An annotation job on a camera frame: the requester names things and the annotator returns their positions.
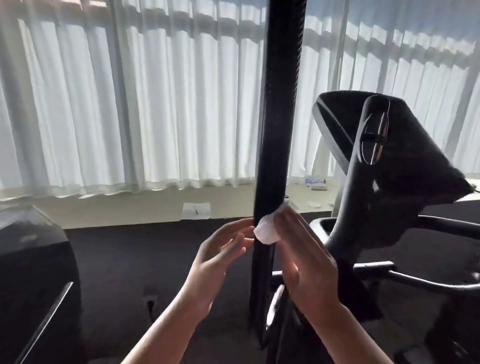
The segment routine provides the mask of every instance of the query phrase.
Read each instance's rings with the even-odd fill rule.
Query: crumpled white tissue
[[[253,233],[262,244],[270,245],[276,243],[280,240],[275,224],[273,222],[273,216],[281,212],[284,208],[288,206],[288,201],[285,200],[278,209],[276,209],[271,214],[265,215],[258,222],[257,227],[253,230]]]

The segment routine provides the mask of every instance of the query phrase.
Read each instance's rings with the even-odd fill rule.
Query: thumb
[[[239,233],[235,239],[223,247],[220,253],[212,258],[212,263],[220,264],[226,268],[231,262],[243,255],[245,251],[245,236],[242,233]]]

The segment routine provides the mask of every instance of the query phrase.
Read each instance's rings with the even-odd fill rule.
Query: sheer curtain
[[[473,0],[307,4],[289,181],[330,175],[319,93],[404,98],[480,172]],[[266,0],[0,1],[0,198],[250,183]]]

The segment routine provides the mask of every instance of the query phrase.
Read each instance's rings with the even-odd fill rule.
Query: black metal frame
[[[283,202],[287,185],[306,0],[271,0],[265,40],[255,224]],[[249,322],[264,341],[274,248],[255,240]]]

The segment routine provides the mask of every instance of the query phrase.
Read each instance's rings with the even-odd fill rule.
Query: forearm
[[[393,364],[352,313],[339,305],[313,328],[336,364]]]
[[[201,320],[179,293],[122,364],[178,364]]]

